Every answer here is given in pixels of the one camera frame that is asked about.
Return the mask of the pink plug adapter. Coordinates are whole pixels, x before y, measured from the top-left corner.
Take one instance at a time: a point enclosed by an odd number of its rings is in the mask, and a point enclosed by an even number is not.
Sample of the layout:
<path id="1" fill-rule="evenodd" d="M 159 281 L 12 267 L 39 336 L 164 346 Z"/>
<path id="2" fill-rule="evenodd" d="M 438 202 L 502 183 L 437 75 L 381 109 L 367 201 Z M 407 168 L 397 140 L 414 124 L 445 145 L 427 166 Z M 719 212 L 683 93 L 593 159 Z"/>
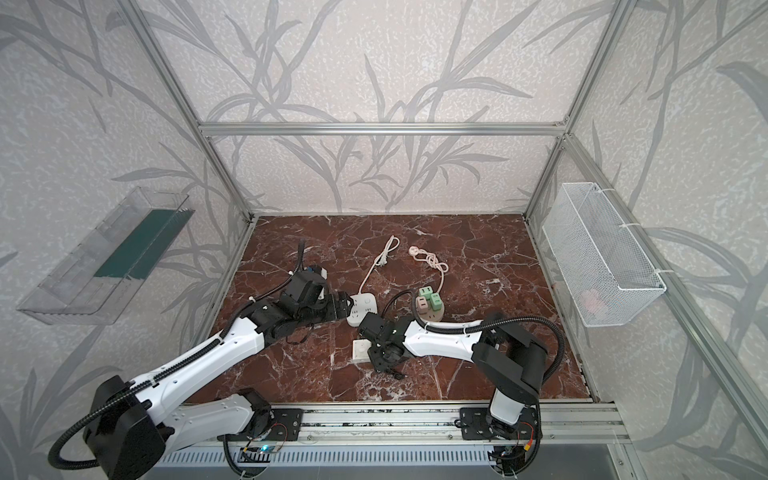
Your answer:
<path id="1" fill-rule="evenodd" d="M 431 309 L 429 300 L 427 298 L 425 298 L 424 296 L 417 296 L 416 297 L 416 308 L 417 308 L 417 312 L 419 314 L 427 313 Z"/>

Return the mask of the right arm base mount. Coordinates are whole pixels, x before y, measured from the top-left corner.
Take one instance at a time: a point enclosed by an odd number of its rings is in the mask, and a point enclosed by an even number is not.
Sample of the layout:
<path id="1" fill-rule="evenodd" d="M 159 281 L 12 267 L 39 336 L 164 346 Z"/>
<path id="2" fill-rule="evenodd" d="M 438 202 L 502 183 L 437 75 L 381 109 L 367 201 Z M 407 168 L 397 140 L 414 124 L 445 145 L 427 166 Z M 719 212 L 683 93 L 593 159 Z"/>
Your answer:
<path id="1" fill-rule="evenodd" d="M 488 408 L 465 407 L 459 410 L 454 426 L 461 430 L 463 440 L 523 440 L 537 441 L 540 418 L 535 407 L 524 407 L 519 419 L 507 424 L 493 418 Z"/>

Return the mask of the white square plug adapter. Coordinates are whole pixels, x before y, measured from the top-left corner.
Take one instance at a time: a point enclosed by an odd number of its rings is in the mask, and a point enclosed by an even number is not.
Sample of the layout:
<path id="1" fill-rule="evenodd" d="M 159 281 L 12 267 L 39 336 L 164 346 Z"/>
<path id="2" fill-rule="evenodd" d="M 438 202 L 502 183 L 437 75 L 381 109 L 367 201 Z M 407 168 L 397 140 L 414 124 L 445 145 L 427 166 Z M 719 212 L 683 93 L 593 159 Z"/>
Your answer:
<path id="1" fill-rule="evenodd" d="M 368 350 L 371 347 L 371 342 L 366 339 L 356 339 L 352 342 L 352 355 L 350 362 L 353 364 L 369 363 L 370 357 Z"/>

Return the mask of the pink round power strip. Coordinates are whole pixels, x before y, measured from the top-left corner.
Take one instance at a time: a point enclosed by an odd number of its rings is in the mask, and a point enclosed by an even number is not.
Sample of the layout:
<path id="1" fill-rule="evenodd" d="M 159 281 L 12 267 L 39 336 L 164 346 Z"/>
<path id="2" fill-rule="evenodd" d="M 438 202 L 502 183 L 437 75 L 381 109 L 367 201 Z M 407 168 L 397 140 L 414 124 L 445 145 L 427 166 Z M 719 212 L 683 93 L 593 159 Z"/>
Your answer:
<path id="1" fill-rule="evenodd" d="M 441 322 L 445 313 L 445 305 L 443 303 L 444 308 L 440 311 L 433 311 L 432 308 L 425 314 L 418 314 L 419 318 L 425 322 Z"/>

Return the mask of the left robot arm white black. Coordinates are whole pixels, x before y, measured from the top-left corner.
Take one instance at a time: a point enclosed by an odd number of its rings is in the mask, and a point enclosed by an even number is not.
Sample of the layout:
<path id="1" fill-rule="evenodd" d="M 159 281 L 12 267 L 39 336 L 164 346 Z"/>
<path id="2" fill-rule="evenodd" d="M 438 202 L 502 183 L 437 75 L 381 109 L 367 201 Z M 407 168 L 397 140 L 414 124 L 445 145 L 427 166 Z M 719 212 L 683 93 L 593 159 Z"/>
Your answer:
<path id="1" fill-rule="evenodd" d="M 176 359 L 132 380 L 115 375 L 101 383 L 88 414 L 54 441 L 51 467 L 63 471 L 101 469 L 110 479 L 138 479 L 167 453 L 214 435 L 218 414 L 226 434 L 239 433 L 262 411 L 261 398 L 247 390 L 223 401 L 192 408 L 183 403 L 230 367 L 289 337 L 301 327 L 346 319 L 355 304 L 346 292 L 331 292 L 322 269 L 296 270 L 277 300 L 250 299 L 227 327 Z"/>

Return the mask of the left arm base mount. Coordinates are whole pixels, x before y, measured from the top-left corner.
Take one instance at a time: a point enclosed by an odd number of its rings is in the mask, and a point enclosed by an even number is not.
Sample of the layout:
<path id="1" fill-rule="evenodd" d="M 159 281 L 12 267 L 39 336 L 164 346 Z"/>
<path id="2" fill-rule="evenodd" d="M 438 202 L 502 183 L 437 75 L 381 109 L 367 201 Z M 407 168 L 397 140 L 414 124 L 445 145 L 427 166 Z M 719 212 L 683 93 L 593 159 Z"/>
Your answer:
<path id="1" fill-rule="evenodd" d="M 257 411 L 242 434 L 258 441 L 297 441 L 304 411 L 300 408 L 278 408 Z"/>

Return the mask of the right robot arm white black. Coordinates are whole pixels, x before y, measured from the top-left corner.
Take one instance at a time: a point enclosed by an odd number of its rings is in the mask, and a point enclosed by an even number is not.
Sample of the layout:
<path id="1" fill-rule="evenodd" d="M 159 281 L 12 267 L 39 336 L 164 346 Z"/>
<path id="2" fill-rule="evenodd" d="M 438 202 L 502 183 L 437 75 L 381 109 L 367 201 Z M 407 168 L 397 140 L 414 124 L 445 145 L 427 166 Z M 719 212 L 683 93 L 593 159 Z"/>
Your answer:
<path id="1" fill-rule="evenodd" d="M 428 322 L 417 310 L 388 321 L 369 294 L 352 297 L 348 324 L 369 342 L 367 356 L 378 373 L 401 379 L 398 367 L 428 356 L 470 362 L 494 385 L 489 404 L 493 421 L 512 427 L 538 407 L 541 387 L 565 356 L 565 336 L 538 316 L 495 314 L 465 323 Z"/>

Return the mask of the white square power strip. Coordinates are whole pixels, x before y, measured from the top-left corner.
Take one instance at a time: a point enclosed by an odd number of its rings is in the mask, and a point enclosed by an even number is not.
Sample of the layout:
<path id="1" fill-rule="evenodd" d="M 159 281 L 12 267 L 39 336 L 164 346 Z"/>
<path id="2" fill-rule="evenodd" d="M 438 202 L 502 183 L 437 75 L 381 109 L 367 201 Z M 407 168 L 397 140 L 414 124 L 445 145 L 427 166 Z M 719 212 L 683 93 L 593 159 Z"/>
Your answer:
<path id="1" fill-rule="evenodd" d="M 346 321 L 350 327 L 358 328 L 368 313 L 378 312 L 377 300 L 373 293 L 358 293 L 351 296 L 353 302 Z"/>

